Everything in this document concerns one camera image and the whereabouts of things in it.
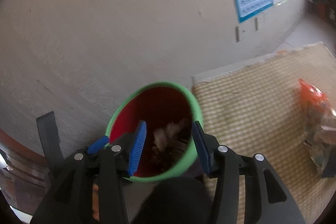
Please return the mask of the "brown paper wrapper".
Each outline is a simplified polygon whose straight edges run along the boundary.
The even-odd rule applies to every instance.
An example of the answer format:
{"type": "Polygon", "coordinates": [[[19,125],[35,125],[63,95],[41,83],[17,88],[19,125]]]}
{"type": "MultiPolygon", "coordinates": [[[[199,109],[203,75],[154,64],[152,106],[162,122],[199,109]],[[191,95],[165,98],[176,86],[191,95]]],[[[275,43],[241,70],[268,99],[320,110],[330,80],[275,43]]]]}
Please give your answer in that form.
{"type": "Polygon", "coordinates": [[[153,132],[153,148],[159,152],[169,147],[184,147],[188,144],[189,132],[185,120],[168,123],[153,132]]]}

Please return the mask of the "orange snack wrapper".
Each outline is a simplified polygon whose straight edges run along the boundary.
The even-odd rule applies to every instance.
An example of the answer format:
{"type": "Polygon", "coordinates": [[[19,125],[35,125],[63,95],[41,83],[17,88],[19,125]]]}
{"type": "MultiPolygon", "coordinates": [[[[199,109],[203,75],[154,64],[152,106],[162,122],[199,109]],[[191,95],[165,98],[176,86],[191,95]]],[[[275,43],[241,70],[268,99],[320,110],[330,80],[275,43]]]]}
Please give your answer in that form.
{"type": "Polygon", "coordinates": [[[330,108],[327,95],[303,79],[299,79],[298,82],[300,86],[300,103],[303,111],[306,114],[325,114],[330,108]]]}

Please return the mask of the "silver blue foil bag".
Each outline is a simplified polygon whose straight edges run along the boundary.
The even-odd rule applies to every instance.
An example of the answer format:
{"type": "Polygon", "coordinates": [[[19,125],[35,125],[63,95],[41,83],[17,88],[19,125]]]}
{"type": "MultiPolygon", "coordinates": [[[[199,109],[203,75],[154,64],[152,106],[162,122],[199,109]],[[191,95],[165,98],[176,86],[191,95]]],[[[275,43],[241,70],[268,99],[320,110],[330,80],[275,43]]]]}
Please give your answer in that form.
{"type": "Polygon", "coordinates": [[[306,118],[305,140],[310,158],[323,178],[335,177],[335,115],[306,118]]]}

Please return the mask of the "green red trash bin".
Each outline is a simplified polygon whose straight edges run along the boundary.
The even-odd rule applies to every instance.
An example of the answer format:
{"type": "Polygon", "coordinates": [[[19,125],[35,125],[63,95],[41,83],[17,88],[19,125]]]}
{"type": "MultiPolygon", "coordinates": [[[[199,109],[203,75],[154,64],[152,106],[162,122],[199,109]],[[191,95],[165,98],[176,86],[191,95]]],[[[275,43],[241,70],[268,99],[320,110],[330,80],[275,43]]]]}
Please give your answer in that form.
{"type": "Polygon", "coordinates": [[[186,148],[176,163],[166,171],[155,171],[149,156],[149,144],[154,139],[154,130],[187,119],[190,127],[194,121],[203,123],[199,102],[189,89],[172,82],[157,82],[146,85],[131,94],[110,119],[105,135],[112,143],[125,133],[134,132],[140,121],[146,122],[146,141],[142,150],[137,172],[128,178],[132,182],[154,183],[191,172],[197,160],[193,137],[187,137],[186,148]]]}

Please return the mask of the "beige checkered tablecloth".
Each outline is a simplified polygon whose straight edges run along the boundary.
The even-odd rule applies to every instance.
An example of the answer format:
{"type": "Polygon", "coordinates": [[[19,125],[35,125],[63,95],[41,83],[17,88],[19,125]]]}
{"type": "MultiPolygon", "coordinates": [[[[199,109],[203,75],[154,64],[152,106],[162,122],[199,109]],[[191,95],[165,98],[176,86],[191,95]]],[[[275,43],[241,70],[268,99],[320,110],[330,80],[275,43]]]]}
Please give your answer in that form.
{"type": "Polygon", "coordinates": [[[240,155],[263,154],[305,221],[314,223],[335,193],[335,179],[319,177],[303,143],[300,80],[335,104],[335,57],[323,43],[199,73],[193,77],[193,94],[204,131],[240,155]]]}

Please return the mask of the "white wall socket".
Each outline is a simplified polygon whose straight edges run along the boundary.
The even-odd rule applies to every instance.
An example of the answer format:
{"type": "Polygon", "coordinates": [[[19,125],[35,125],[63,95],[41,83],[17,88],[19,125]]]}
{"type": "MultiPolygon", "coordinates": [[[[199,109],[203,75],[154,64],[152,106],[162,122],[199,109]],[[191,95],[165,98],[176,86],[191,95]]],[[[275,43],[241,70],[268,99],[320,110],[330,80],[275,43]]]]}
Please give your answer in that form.
{"type": "Polygon", "coordinates": [[[259,19],[258,17],[256,16],[255,17],[255,31],[258,31],[259,30],[259,19]]]}

